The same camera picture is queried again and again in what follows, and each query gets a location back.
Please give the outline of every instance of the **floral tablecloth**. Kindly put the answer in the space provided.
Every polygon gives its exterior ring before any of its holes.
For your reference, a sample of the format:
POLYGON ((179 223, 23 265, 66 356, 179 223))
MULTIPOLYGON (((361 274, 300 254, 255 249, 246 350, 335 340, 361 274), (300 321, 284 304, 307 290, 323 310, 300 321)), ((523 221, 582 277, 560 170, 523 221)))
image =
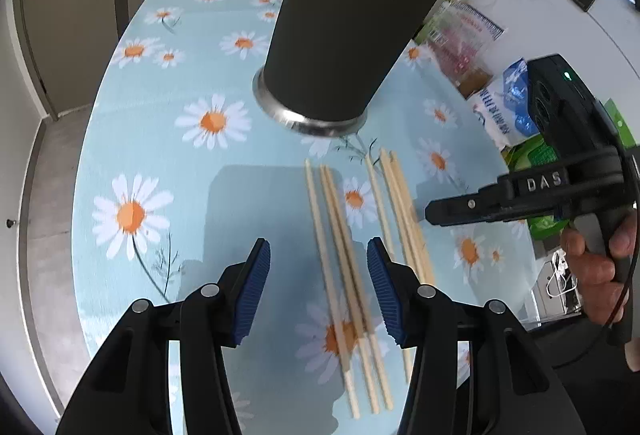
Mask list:
MULTIPOLYGON (((280 2, 146 0, 131 21, 98 92, 76 181, 72 258, 82 328, 94 355, 132 301, 183 299, 246 259, 256 238, 267 238, 271 272, 251 335, 224 352, 242 429, 388 435, 398 426, 407 384, 367 275, 366 243, 381 230, 362 159, 369 151, 376 157, 380 147, 395 151, 420 212, 433 198, 494 182, 506 168, 465 101, 414 44, 380 86, 357 134, 312 138, 271 120, 254 100, 252 79, 264 64, 280 2), (305 158, 331 166, 342 185, 395 402, 372 415, 353 365, 358 420, 338 368, 305 158)), ((300 46, 313 54, 313 36, 300 46)), ((386 214, 393 217, 388 200, 386 214)), ((538 274, 525 224, 421 227, 436 285, 452 299, 500 298, 514 312, 522 307, 538 274)), ((395 229, 393 235, 400 253, 395 229)), ((339 282, 335 257, 334 271, 339 282)), ((344 303, 342 313, 349 334, 344 303)), ((357 359, 353 336, 347 338, 357 359)), ((463 361, 464 346, 459 354, 463 361)), ((177 343, 169 373, 179 435, 177 343)))

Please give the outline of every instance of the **wall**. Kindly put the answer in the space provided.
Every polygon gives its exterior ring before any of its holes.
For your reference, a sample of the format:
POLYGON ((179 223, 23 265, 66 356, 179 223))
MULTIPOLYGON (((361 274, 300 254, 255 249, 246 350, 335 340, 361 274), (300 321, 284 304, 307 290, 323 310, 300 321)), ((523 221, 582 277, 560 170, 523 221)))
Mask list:
POLYGON ((57 414, 36 365, 18 287, 17 219, 24 176, 40 125, 16 60, 10 18, 12 0, 0 0, 0 372, 16 399, 45 434, 56 429, 57 414))

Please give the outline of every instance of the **black cable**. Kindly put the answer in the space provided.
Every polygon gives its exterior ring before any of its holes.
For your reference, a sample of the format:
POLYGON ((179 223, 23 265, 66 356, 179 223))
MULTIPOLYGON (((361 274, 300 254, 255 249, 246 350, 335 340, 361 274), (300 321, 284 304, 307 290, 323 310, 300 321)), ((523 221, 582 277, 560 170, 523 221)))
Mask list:
POLYGON ((600 342, 600 340, 609 332, 609 327, 613 323, 613 319, 616 317, 616 314, 620 310, 620 307, 622 307, 622 302, 625 299, 626 293, 629 290, 629 287, 631 287, 631 283, 634 278, 634 272, 636 271, 636 263, 638 262, 638 254, 640 253, 640 180, 639 180, 640 176, 638 174, 638 165, 636 164, 636 160, 633 157, 633 155, 630 155, 630 160, 627 159, 625 164, 628 171, 628 176, 631 177, 631 180, 633 180, 634 199, 636 201, 636 214, 637 214, 636 242, 634 244, 634 253, 633 253, 633 256, 631 257, 631 264, 629 265, 629 272, 628 272, 628 275, 626 276, 625 284, 622 288, 622 292, 620 293, 620 297, 618 298, 616 306, 613 307, 613 310, 611 311, 609 318, 607 319, 606 323, 604 323, 604 325, 602 326, 598 335, 578 355, 569 359, 568 361, 565 361, 564 363, 561 363, 559 365, 554 365, 552 367, 554 370, 559 370, 560 368, 568 367, 569 365, 577 363, 585 355, 589 354, 589 352, 593 350, 593 348, 600 342))

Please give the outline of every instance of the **screw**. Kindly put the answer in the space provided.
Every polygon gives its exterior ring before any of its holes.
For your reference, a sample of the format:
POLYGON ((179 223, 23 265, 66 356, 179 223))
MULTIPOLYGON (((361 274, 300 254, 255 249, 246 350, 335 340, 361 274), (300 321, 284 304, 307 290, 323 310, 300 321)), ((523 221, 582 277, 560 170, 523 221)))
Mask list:
POLYGON ((202 289, 200 289, 200 294, 206 298, 212 298, 218 294, 218 292, 220 292, 220 287, 215 283, 207 283, 202 289))
POLYGON ((418 294, 423 298, 433 298, 436 295, 436 289, 431 285, 420 285, 420 287, 418 287, 418 294))
POLYGON ((507 307, 501 301, 491 300, 489 301, 489 310, 494 314, 503 314, 507 307))
POLYGON ((131 310, 140 314, 140 312, 144 312, 149 308, 149 302, 147 300, 135 300, 133 305, 131 306, 131 310))

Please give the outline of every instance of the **gray floor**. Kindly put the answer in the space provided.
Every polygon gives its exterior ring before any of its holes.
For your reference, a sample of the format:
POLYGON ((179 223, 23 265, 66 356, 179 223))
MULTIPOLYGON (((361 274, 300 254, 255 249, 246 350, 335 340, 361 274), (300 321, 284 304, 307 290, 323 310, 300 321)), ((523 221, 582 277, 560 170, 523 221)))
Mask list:
POLYGON ((71 211, 90 113, 90 108, 74 111, 47 126, 34 171, 27 227, 33 320, 45 364, 65 406, 89 364, 71 270, 71 211))

